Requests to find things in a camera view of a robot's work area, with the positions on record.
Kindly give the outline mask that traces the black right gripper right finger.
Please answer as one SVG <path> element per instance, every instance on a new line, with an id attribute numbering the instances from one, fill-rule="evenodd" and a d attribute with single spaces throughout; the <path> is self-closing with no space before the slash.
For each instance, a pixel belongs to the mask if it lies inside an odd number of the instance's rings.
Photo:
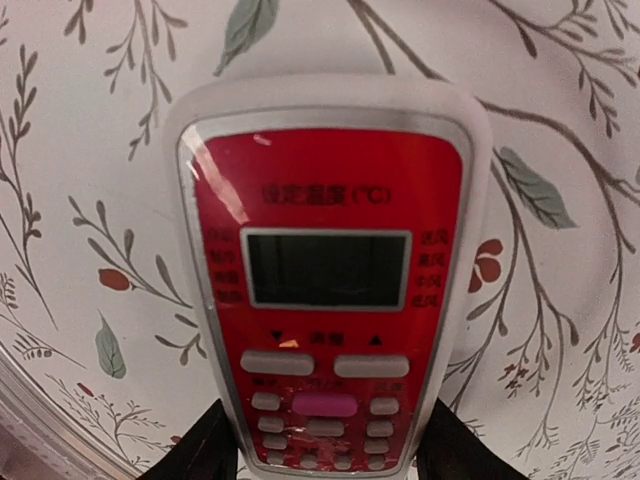
<path id="1" fill-rule="evenodd" d="M 417 451 L 419 479 L 512 479 L 513 468 L 437 400 Z"/>

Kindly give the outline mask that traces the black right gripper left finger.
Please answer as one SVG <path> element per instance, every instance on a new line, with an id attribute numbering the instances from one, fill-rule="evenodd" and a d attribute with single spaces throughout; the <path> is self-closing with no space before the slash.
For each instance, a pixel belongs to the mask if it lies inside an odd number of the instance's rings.
<path id="1" fill-rule="evenodd" d="M 220 399 L 142 480 L 236 480 L 239 450 Z"/>

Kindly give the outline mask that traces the white red remote control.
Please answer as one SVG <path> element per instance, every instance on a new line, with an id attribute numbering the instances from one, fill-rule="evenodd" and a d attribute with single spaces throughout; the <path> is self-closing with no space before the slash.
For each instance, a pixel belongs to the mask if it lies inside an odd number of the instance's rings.
<path id="1" fill-rule="evenodd" d="M 403 479 L 481 230 L 484 108 L 439 81 L 218 81 L 169 113 L 186 277 L 262 479 Z"/>

